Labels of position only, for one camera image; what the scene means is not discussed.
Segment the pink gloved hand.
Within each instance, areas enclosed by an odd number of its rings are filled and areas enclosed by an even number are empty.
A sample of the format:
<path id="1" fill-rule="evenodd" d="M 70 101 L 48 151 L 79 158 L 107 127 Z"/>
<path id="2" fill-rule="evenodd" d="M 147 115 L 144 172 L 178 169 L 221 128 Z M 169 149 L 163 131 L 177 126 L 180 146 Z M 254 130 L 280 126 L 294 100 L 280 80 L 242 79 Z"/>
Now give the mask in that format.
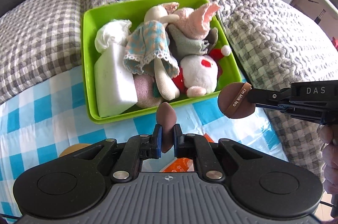
<path id="1" fill-rule="evenodd" d="M 325 163 L 323 168 L 325 178 L 324 189 L 332 195 L 337 194 L 337 146 L 333 144 L 335 132 L 337 132 L 337 125 L 326 125 L 319 131 L 321 140 L 326 144 L 322 151 Z"/>

